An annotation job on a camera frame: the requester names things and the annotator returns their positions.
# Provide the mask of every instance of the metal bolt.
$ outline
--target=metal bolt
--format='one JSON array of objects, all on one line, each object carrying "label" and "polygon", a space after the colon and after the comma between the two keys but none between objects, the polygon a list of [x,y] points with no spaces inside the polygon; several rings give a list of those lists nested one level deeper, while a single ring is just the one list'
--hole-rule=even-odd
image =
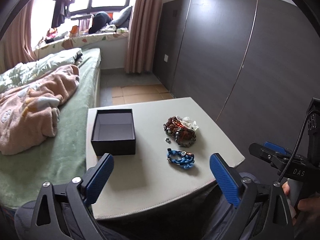
[{"label": "metal bolt", "polygon": [[273,186],[275,186],[275,187],[280,187],[281,184],[280,184],[280,182],[275,181],[275,182],[273,183]]},{"label": "metal bolt", "polygon": [[249,184],[249,183],[252,182],[252,180],[251,180],[250,178],[248,178],[248,177],[244,177],[244,178],[242,179],[242,181],[243,181],[244,183],[246,183],[246,184]]},{"label": "metal bolt", "polygon": [[50,182],[46,181],[45,183],[42,184],[43,187],[49,187],[50,186]]},{"label": "metal bolt", "polygon": [[74,183],[74,184],[77,184],[77,183],[79,183],[80,181],[81,181],[81,178],[80,178],[80,177],[75,177],[75,178],[72,179],[72,183]]}]

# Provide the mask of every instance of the blue spiral charm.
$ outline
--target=blue spiral charm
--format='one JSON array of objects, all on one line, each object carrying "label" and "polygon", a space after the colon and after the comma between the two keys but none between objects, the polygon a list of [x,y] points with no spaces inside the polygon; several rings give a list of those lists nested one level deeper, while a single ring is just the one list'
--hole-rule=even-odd
[{"label": "blue spiral charm", "polygon": [[[171,155],[179,155],[181,156],[181,159],[179,160],[172,159]],[[171,148],[168,148],[167,160],[170,163],[177,164],[181,168],[188,170],[194,166],[195,156],[194,154],[188,153],[186,151],[181,152],[181,151],[175,151],[175,150],[172,150]]]}]

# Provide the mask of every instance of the box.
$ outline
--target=box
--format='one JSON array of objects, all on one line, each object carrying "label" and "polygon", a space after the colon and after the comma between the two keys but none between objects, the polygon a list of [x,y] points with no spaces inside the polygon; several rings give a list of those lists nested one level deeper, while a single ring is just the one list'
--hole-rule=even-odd
[{"label": "box", "polygon": [[91,137],[97,156],[136,153],[132,109],[98,110]]}]

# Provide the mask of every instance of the pink blanket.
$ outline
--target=pink blanket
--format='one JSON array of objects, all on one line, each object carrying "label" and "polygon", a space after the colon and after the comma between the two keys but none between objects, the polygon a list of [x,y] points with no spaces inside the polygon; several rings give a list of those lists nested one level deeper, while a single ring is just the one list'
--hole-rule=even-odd
[{"label": "pink blanket", "polygon": [[57,133],[58,106],[79,84],[79,69],[66,65],[39,80],[0,94],[0,151],[13,155]]}]

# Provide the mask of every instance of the white table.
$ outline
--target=white table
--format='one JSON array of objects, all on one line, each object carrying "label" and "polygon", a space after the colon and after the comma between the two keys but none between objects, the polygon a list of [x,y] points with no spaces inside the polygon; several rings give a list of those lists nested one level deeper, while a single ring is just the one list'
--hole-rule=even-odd
[{"label": "white table", "polygon": [[[180,199],[215,181],[210,168],[212,153],[220,153],[231,167],[238,166],[244,157],[191,98],[179,98],[130,105],[89,109],[86,138],[86,166],[95,166],[98,159],[91,144],[91,134],[97,109],[133,110],[136,132],[136,154],[114,156],[113,172],[97,202],[92,205],[95,219],[111,219],[155,208]],[[195,166],[184,170],[166,159],[167,148],[180,148],[168,137],[163,124],[169,117],[189,116],[200,127],[196,142],[187,151],[195,155]]]}]

